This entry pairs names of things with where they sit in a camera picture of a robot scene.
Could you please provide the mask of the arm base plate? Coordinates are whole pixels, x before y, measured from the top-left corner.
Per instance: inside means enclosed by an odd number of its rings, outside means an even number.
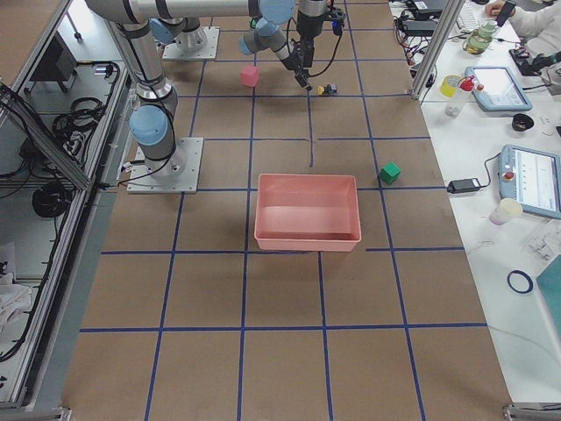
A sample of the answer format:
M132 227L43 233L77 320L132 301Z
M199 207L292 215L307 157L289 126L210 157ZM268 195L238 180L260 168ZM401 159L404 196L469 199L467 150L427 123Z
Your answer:
M181 32L174 43L163 50L164 61L214 60L220 29L216 26L200 26L194 31Z
M135 165L131 169L132 181L127 182L130 194L175 194L197 191L202 161L203 138L178 138L176 151L160 171L151 161Z

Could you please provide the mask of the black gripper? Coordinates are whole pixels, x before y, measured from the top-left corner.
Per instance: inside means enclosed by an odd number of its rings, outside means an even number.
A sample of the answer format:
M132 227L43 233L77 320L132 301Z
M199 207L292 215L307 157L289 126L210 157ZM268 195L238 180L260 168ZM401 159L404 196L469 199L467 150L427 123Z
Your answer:
M308 71L303 67L302 57L297 50L293 50L287 58L287 70L294 73L298 84L307 91L311 91Z
M313 38L301 38L300 45L302 66L304 68L311 68L313 66L315 55L315 41Z

